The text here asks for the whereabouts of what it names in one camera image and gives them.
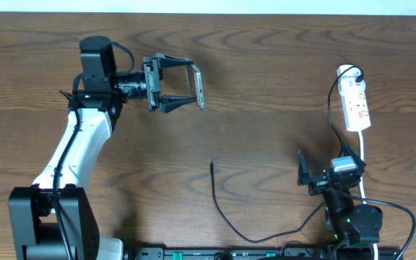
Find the wooden table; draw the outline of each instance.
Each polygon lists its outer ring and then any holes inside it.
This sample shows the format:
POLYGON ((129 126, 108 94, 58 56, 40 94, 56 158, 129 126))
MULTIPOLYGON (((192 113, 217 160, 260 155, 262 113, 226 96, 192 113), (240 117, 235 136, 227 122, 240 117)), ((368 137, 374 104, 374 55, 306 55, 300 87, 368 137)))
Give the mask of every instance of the wooden table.
MULTIPOLYGON (((363 67, 368 85, 366 192, 416 215, 416 17, 0 13, 0 259, 14 258, 9 193, 29 186, 59 143, 67 104, 59 90, 82 72, 78 43, 90 35, 130 47, 137 67, 155 52, 192 58, 207 99, 206 110, 192 104, 168 115, 150 113, 145 100, 124 106, 88 191, 101 234, 252 246, 213 206, 211 160, 220 206, 244 235, 299 227, 322 198, 296 185, 297 151, 321 167, 337 156, 326 96, 346 63, 363 67)), ((129 57, 115 55, 127 69, 129 57)), ((168 70, 163 92, 186 94, 184 80, 182 69, 168 70)), ((337 93, 332 100, 334 123, 357 151, 337 93)), ((409 217, 382 210, 381 245, 402 246, 409 217)), ((255 246, 331 239, 319 212, 301 233, 255 246)), ((416 235, 406 259, 416 259, 416 235)))

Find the white wall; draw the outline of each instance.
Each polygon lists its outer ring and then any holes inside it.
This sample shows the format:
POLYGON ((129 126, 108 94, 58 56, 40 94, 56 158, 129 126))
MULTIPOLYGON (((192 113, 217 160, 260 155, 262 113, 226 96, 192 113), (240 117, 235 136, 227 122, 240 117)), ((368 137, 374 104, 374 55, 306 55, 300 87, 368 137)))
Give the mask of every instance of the white wall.
POLYGON ((0 11, 416 15, 416 0, 0 0, 0 11))

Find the wood grain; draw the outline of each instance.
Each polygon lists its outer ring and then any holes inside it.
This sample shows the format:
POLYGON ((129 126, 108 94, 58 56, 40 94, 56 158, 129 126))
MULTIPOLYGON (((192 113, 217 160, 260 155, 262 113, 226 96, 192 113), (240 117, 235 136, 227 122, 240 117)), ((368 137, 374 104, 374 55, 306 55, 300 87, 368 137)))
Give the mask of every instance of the wood grain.
MULTIPOLYGON (((297 150, 327 166, 338 152, 326 95, 343 63, 364 68, 372 127, 365 131, 367 194, 416 214, 416 17, 0 13, 0 259, 13 259, 7 198, 51 158, 66 101, 81 72, 78 42, 107 35, 144 56, 193 58, 207 110, 168 115, 144 101, 123 108, 100 152, 88 198, 103 235, 168 247, 252 246, 216 213, 219 203, 249 238, 298 227, 320 203, 296 186, 297 150)), ((116 51, 118 67, 128 57, 116 51)), ((185 75, 165 73, 166 93, 185 75)), ((335 124, 344 129, 337 94, 335 124)), ((343 133, 353 147, 357 134, 343 133)), ((383 207, 382 246, 401 246, 410 219, 383 207)), ((330 240, 323 212, 301 232, 255 245, 330 240)), ((416 236, 406 254, 416 259, 416 236)))

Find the wire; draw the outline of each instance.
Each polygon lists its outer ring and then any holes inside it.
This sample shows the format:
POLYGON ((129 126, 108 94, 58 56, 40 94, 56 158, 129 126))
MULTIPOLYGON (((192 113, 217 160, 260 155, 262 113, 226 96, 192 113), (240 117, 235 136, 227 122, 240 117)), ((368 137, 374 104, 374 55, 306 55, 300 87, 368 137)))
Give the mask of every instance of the wire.
MULTIPOLYGON (((291 244, 291 243, 298 243, 298 244, 300 244, 302 247, 304 247, 304 245, 303 245, 303 243, 301 243, 300 241, 298 241, 298 240, 291 240, 291 241, 288 241, 283 247, 282 247, 282 249, 280 249, 280 256, 282 256, 282 252, 283 252, 283 254, 285 254, 285 249, 291 244)), ((312 256, 312 253, 306 248, 306 247, 304 247, 304 250, 306 250, 306 252, 308 252, 308 254, 309 254, 309 256, 312 256)))
POLYGON ((58 159, 57 167, 54 169, 54 178, 53 178, 53 184, 52 184, 52 198, 53 198, 54 210, 56 211, 57 223, 58 223, 58 227, 61 231, 62 241, 64 242, 66 254, 67 254, 69 260, 73 260, 72 249, 70 248, 69 238, 66 236, 64 221, 62 220, 61 205, 59 203, 59 192, 57 190, 57 187, 59 186, 59 177, 61 175, 62 164, 65 161, 65 157, 66 157, 66 155, 68 154, 68 152, 70 150, 70 146, 72 145, 72 143, 75 139, 75 136, 79 132, 79 129, 80 129, 80 126, 81 126, 81 119, 79 118, 78 107, 75 104, 72 97, 63 90, 60 90, 60 93, 62 95, 64 95, 65 98, 68 99, 70 103, 73 104, 75 116, 77 118, 77 125, 74 127, 73 134, 71 135, 69 141, 67 142, 67 144, 65 146, 65 149, 62 152, 62 155, 58 159))
POLYGON ((121 45, 120 43, 112 42, 112 45, 120 48, 122 51, 126 52, 131 57, 132 65, 131 65, 131 68, 128 69, 128 72, 132 72, 132 70, 134 69, 134 56, 133 56, 133 53, 127 47, 121 45))
POLYGON ((80 73, 73 79, 73 88, 71 89, 71 93, 74 94, 74 93, 78 92, 79 81, 80 81, 81 78, 83 78, 84 75, 85 75, 84 73, 80 73))
POLYGON ((346 72, 348 72, 350 69, 353 69, 353 68, 356 68, 356 69, 359 69, 360 70, 360 75, 359 76, 357 76, 357 78, 362 78, 363 79, 363 76, 364 76, 364 71, 359 67, 359 66, 351 66, 351 67, 349 67, 348 69, 345 69, 338 77, 337 77, 337 79, 333 82, 333 85, 331 86, 331 88, 330 88, 330 92, 329 92, 329 99, 328 99, 328 101, 327 101, 327 103, 328 103, 328 117, 329 117, 329 125, 330 125, 330 128, 331 128, 331 130, 333 130, 333 132, 337 135, 337 137, 338 137, 338 141, 339 141, 339 146, 340 146, 340 148, 339 148, 339 154, 338 154, 338 157, 341 157, 341 154, 343 153, 343 141, 341 140, 341 136, 338 134, 338 131, 337 131, 337 129, 336 128, 334 128, 334 126, 333 126, 333 124, 332 124, 332 120, 331 120, 331 116, 330 116, 330 111, 331 111, 331 108, 330 108, 330 97, 332 96, 332 91, 333 91, 333 89, 335 88, 335 85, 338 83, 338 80, 346 73, 346 72))
MULTIPOLYGON (((362 135, 362 131, 358 131, 359 133, 359 145, 360 145, 360 159, 364 161, 364 137, 362 135)), ((359 189, 360 189, 360 196, 365 199, 365 189, 364 189, 364 180, 363 177, 360 177, 359 182, 359 189)))
MULTIPOLYGON (((359 135, 359 146, 360 146, 360 159, 362 161, 365 160, 364 158, 364 137, 362 135, 362 130, 357 132, 359 135)), ((364 189, 364 178, 360 177, 359 182, 359 190, 360 190, 360 197, 365 199, 365 189, 364 189)), ((378 245, 376 243, 373 244, 373 260, 378 260, 378 245)))
POLYGON ((238 232, 237 229, 235 229, 235 227, 232 224, 230 224, 229 220, 226 218, 226 216, 224 216, 220 207, 217 205, 216 193, 215 193, 215 174, 214 174, 215 169, 214 168, 215 167, 213 166, 213 162, 211 161, 211 163, 209 164, 209 171, 211 173, 211 188, 212 188, 212 197, 213 197, 214 206, 216 207, 217 212, 221 215, 221 217, 227 223, 227 225, 235 232, 235 234, 237 234, 239 237, 244 239, 246 242, 261 243, 261 242, 264 242, 264 241, 271 240, 273 238, 278 238, 278 237, 283 236, 283 235, 291 235, 291 234, 298 233, 304 228, 304 226, 306 226, 306 224, 308 224, 308 222, 312 218, 312 216, 314 216, 317 213, 317 211, 324 206, 323 202, 320 203, 320 205, 318 205, 317 208, 315 208, 312 211, 312 213, 309 214, 309 216, 306 218, 306 220, 303 222, 303 224, 298 229, 283 232, 283 233, 278 233, 278 234, 271 235, 271 236, 268 236, 267 238, 262 238, 262 239, 259 239, 259 240, 251 240, 251 239, 247 238, 246 236, 242 235, 240 232, 238 232))
POLYGON ((410 242, 412 242, 413 239, 413 235, 415 234, 415 229, 416 229, 416 219, 415 219, 415 215, 406 207, 400 206, 398 204, 395 203, 391 203, 391 202, 386 202, 386 201, 380 201, 380 200, 376 200, 376 199, 367 199, 367 198, 360 198, 357 196, 353 196, 350 194, 346 194, 344 192, 342 192, 342 194, 344 194, 346 197, 351 198, 351 199, 355 199, 358 201, 362 201, 362 202, 370 202, 370 203, 375 203, 375 204, 380 204, 380 205, 384 205, 384 206, 390 206, 396 209, 400 209, 403 210, 404 212, 406 212, 410 218, 412 219, 412 228, 410 229, 410 234, 409 237, 407 238, 407 241, 405 242, 404 246, 402 246, 401 251, 399 252, 399 254, 397 255, 395 260, 400 260, 402 258, 402 256, 404 255, 405 251, 407 250, 407 248, 409 247, 410 242))

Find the black cable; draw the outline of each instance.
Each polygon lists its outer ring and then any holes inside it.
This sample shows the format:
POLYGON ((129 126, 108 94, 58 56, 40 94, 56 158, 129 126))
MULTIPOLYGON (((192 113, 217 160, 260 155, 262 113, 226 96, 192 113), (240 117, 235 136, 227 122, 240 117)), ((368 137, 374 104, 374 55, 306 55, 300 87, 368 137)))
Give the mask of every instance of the black cable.
POLYGON ((80 73, 78 74, 74 79, 73 79, 73 88, 71 90, 71 93, 76 93, 78 92, 78 86, 79 86, 79 81, 81 78, 83 78, 85 74, 84 73, 80 73))
MULTIPOLYGON (((280 256, 282 255, 282 252, 283 252, 283 254, 285 254, 285 249, 291 244, 291 243, 297 243, 297 244, 300 244, 302 247, 304 247, 304 245, 303 245, 303 243, 301 243, 300 241, 298 241, 298 240, 291 240, 291 241, 288 241, 283 247, 282 247, 282 249, 280 249, 280 256)), ((304 250, 306 250, 306 252, 308 252, 308 254, 309 254, 309 256, 312 256, 312 253, 306 248, 306 247, 304 247, 304 250)))
POLYGON ((235 229, 235 227, 232 224, 230 224, 229 220, 224 216, 220 207, 217 205, 216 193, 215 193, 215 174, 214 174, 215 170, 214 170, 213 162, 211 162, 209 164, 209 171, 211 173, 211 187, 212 187, 213 202, 214 202, 214 206, 216 207, 217 212, 221 215, 221 217, 224 219, 224 221, 227 223, 227 225, 235 232, 235 234, 237 234, 239 237, 241 237, 242 239, 244 239, 246 242, 249 242, 249 243, 261 243, 261 242, 264 242, 264 241, 271 240, 273 238, 278 238, 278 237, 283 236, 283 235, 291 235, 291 234, 300 232, 304 228, 304 226, 306 224, 308 224, 308 222, 312 218, 312 216, 314 216, 317 213, 317 211, 320 208, 322 208, 323 205, 324 205, 324 203, 321 203, 320 205, 318 205, 317 208, 312 211, 312 213, 308 216, 308 218, 306 218, 306 220, 303 222, 303 224, 298 229, 283 232, 283 233, 278 233, 278 234, 271 235, 267 238, 263 238, 263 239, 259 239, 259 240, 251 240, 251 239, 245 237, 244 235, 242 235, 240 232, 238 232, 235 229))
POLYGON ((120 48, 122 51, 126 52, 131 57, 132 65, 131 65, 131 68, 128 70, 128 72, 132 72, 132 70, 134 68, 134 56, 133 56, 133 53, 127 47, 121 45, 120 43, 112 42, 112 45, 120 48))
POLYGON ((362 79, 364 78, 364 71, 359 67, 359 66, 351 66, 351 67, 349 67, 348 69, 345 69, 338 77, 337 77, 337 79, 335 80, 335 82, 333 82, 333 85, 331 86, 331 89, 330 89, 330 92, 329 92, 329 99, 328 99, 328 105, 329 105, 329 108, 328 108, 328 113, 329 113, 329 125, 330 125, 330 128, 331 128, 331 130, 333 130, 333 132, 337 135, 337 137, 338 137, 338 141, 339 141, 339 146, 340 146, 340 148, 339 148, 339 154, 338 154, 338 157, 341 157, 341 154, 343 153, 343 141, 341 140, 341 136, 338 134, 338 131, 337 131, 337 129, 336 128, 334 128, 334 126, 333 126, 333 124, 332 124, 332 120, 331 120, 331 117, 330 117, 330 96, 332 95, 332 91, 333 91, 333 89, 335 88, 335 85, 337 85, 337 83, 338 83, 338 80, 346 73, 346 72, 348 72, 350 69, 353 69, 353 68, 356 68, 356 69, 359 69, 360 70, 360 75, 359 76, 357 76, 357 78, 356 78, 356 82, 361 82, 362 81, 362 79))
POLYGON ((412 228, 410 229, 410 234, 409 237, 407 238, 407 241, 405 242, 404 246, 402 246, 401 251, 399 252, 398 256, 396 257, 396 260, 401 259, 402 255, 404 255, 405 251, 407 250, 407 248, 409 247, 410 242, 412 242, 413 239, 413 235, 415 234, 415 229, 416 229, 416 219, 415 219, 415 215, 413 215, 413 213, 406 207, 403 207, 401 205, 395 204, 395 203, 391 203, 391 202, 387 202, 387 201, 380 201, 380 200, 376 200, 376 199, 367 199, 367 198, 360 198, 358 196, 353 196, 350 194, 346 194, 344 192, 342 192, 346 197, 351 198, 351 199, 355 199, 358 201, 362 201, 362 202, 370 202, 370 203, 375 203, 375 204, 380 204, 380 205, 384 205, 384 206, 390 206, 396 209, 400 209, 403 210, 404 212, 406 212, 410 218, 412 219, 412 228))
POLYGON ((58 190, 57 190, 57 186, 59 185, 59 177, 61 175, 62 164, 65 161, 65 157, 69 152, 70 146, 72 145, 72 143, 75 139, 75 136, 79 132, 79 129, 80 129, 80 126, 81 126, 81 119, 79 118, 78 107, 74 103, 72 97, 63 90, 60 90, 60 93, 62 95, 64 95, 65 98, 68 99, 70 103, 73 104, 75 116, 77 118, 77 124, 74 127, 73 134, 71 135, 69 142, 67 142, 67 144, 65 146, 65 149, 62 152, 61 157, 58 159, 57 167, 54 169, 54 178, 53 178, 53 184, 52 184, 52 199, 53 199, 53 204, 54 204, 54 210, 56 211, 56 218, 57 218, 58 227, 61 231, 62 241, 64 242, 64 245, 65 245, 66 254, 67 254, 69 260, 73 260, 72 249, 70 248, 69 238, 66 236, 64 221, 62 220, 61 205, 59 203, 59 193, 58 193, 58 190))

